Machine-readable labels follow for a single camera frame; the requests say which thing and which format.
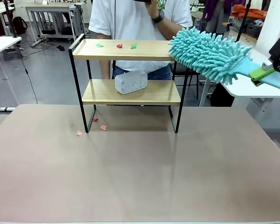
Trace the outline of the black chair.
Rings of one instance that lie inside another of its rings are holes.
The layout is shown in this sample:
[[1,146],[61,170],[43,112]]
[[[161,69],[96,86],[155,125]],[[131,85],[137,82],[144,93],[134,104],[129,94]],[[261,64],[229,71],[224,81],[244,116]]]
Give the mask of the black chair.
[[187,87],[195,86],[196,87],[196,99],[199,97],[199,74],[190,68],[185,67],[184,65],[174,62],[170,63],[170,70],[172,73],[172,79],[174,80],[176,77],[183,77],[185,78],[188,76],[187,79]]

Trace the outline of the black stand pole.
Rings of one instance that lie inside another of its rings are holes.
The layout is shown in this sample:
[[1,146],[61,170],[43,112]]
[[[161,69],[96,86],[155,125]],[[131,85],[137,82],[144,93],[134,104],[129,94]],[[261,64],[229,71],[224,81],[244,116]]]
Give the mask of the black stand pole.
[[240,26],[240,28],[239,28],[238,35],[237,35],[237,38],[236,38],[235,42],[239,42],[239,39],[240,39],[240,37],[241,37],[242,30],[243,30],[243,28],[244,28],[244,25],[245,25],[245,22],[246,22],[246,18],[247,18],[247,15],[248,15],[248,12],[249,12],[249,9],[250,9],[250,6],[251,6],[251,1],[252,1],[252,0],[248,0],[248,2],[247,2],[247,4],[246,4],[245,14],[244,14],[244,17],[243,17],[241,26]]
[[10,13],[10,10],[9,10],[8,2],[7,2],[7,0],[3,0],[3,2],[4,2],[4,5],[5,5],[6,14],[7,14],[7,18],[8,18],[8,22],[9,22],[9,25],[10,25],[11,32],[13,34],[13,37],[16,38],[17,35],[16,35],[15,29],[14,29],[14,26],[13,26],[13,21],[12,21],[12,18],[11,18],[11,13]]

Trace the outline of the two-tier wooden black-frame shelf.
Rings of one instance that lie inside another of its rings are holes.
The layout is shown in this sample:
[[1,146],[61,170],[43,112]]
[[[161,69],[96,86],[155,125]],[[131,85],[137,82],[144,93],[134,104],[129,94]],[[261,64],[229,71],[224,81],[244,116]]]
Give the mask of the two-tier wooden black-frame shelf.
[[[96,47],[97,43],[103,44],[103,47]],[[137,48],[131,49],[134,43],[138,44]],[[118,44],[122,44],[123,48],[118,49]],[[145,89],[121,95],[115,90],[113,79],[92,79],[91,76],[91,60],[171,62],[173,58],[169,54],[169,49],[168,41],[87,39],[85,34],[81,34],[71,44],[68,52],[85,132],[90,131],[95,115],[95,111],[92,111],[90,119],[87,119],[85,105],[167,105],[168,107],[174,105],[179,107],[177,118],[173,117],[171,108],[169,108],[169,114],[174,132],[178,133],[185,90],[179,94],[173,79],[170,81],[149,80]],[[87,64],[89,82],[84,93],[80,91],[75,60],[85,60]]]

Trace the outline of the white side table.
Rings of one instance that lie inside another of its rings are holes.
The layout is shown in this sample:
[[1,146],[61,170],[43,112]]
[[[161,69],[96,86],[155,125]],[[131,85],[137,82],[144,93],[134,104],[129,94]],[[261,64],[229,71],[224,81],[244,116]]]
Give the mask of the white side table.
[[[255,49],[252,49],[249,54],[252,57],[253,62],[256,62],[260,65],[263,63],[263,61],[267,59],[265,55],[259,53]],[[227,92],[231,96],[235,97],[232,104],[232,107],[234,108],[246,109],[251,98],[280,98],[280,89],[277,89],[273,86],[269,86],[267,84],[262,84],[256,87],[250,81],[250,78],[242,75],[237,75],[237,77],[238,80],[232,81],[232,85],[226,86],[225,84],[220,82],[223,85],[223,87],[227,90]],[[205,104],[205,99],[209,85],[210,81],[207,79],[204,84],[199,106],[204,106]]]
[[[0,36],[0,52],[2,52],[3,50],[11,47],[12,45],[16,44],[17,42],[19,42],[21,40],[21,37],[11,37],[11,36]],[[0,61],[0,71],[2,73],[2,79],[6,80],[8,79],[2,63]]]

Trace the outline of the person's left hand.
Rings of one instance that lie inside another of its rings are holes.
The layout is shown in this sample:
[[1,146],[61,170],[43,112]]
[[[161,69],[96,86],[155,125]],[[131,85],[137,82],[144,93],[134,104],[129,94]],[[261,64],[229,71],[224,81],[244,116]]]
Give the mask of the person's left hand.
[[155,14],[158,15],[158,0],[151,0],[151,3],[145,3],[145,7],[150,17]]

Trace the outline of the teal microfiber duster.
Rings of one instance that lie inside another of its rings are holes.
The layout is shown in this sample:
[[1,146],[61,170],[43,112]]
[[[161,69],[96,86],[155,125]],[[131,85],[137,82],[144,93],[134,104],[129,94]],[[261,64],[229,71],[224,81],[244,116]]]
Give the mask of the teal microfiber duster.
[[[249,77],[250,72],[261,67],[248,55],[252,47],[196,28],[182,29],[169,44],[169,54],[175,61],[215,83],[231,85],[238,74]],[[260,81],[280,89],[280,72],[275,70]]]

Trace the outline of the white floor power strip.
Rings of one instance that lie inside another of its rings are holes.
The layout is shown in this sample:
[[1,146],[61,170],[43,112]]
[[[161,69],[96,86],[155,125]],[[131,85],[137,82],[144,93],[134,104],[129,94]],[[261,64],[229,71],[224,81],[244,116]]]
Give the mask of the white floor power strip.
[[39,38],[39,39],[36,39],[32,44],[30,44],[30,47],[35,47],[37,44],[43,42],[43,38]]

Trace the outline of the person's left forearm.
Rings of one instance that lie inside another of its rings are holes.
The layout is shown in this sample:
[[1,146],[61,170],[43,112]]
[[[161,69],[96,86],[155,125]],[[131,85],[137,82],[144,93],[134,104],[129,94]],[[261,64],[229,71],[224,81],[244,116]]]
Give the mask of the person's left forearm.
[[164,17],[156,25],[161,34],[166,38],[166,40],[171,40],[173,36],[176,36],[177,33],[183,29],[182,25],[175,24],[166,17]]

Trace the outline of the white background desk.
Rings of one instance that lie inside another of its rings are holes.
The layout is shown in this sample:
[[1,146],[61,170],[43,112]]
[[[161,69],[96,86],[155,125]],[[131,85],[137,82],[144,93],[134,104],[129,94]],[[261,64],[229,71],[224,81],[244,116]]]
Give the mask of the white background desk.
[[34,41],[43,38],[75,40],[85,32],[82,0],[37,0],[25,8]]

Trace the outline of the purple jacket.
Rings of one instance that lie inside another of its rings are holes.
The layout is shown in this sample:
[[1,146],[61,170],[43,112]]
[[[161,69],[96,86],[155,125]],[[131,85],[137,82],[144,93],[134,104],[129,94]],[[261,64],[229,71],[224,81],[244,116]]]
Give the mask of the purple jacket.
[[203,19],[206,19],[207,33],[223,35],[226,27],[223,22],[228,22],[235,5],[246,5],[246,0],[206,0]]

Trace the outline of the dark storage crate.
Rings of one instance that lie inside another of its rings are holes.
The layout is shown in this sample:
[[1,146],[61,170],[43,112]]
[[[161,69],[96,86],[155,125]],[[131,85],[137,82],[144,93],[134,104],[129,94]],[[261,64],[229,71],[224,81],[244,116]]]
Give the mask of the dark storage crate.
[[246,34],[252,38],[258,38],[261,32],[261,29],[264,25],[262,20],[255,20],[247,24]]

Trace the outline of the white power strip box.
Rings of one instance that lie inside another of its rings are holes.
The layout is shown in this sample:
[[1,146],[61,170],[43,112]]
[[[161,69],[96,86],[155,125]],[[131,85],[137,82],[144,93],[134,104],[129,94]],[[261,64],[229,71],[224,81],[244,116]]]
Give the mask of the white power strip box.
[[145,89],[147,81],[147,73],[143,71],[123,73],[114,79],[115,89],[122,95]]

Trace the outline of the black wristwatch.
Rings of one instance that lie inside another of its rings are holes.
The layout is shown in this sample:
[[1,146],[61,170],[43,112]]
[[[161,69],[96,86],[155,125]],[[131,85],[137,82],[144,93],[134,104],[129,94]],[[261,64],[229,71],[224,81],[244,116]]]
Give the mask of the black wristwatch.
[[154,24],[157,24],[159,22],[161,22],[164,19],[164,12],[162,9],[158,10],[158,15],[154,15],[153,17],[151,17],[152,21]]

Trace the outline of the person in white T-shirt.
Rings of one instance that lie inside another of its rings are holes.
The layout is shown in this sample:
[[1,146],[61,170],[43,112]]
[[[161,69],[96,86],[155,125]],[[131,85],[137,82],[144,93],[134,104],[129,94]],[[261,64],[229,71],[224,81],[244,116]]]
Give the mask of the person in white T-shirt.
[[[189,0],[158,0],[164,17],[183,28],[193,26]],[[117,40],[166,40],[148,14],[145,3],[134,0],[93,0],[88,29]],[[110,78],[135,70],[143,70],[149,80],[170,80],[167,61],[116,61],[110,67]]]

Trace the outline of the black backpack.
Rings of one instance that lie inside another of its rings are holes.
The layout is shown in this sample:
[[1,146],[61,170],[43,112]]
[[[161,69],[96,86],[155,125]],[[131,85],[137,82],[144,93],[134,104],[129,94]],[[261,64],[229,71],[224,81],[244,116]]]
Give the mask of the black backpack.
[[13,25],[17,35],[26,33],[28,29],[27,23],[19,16],[13,18]]

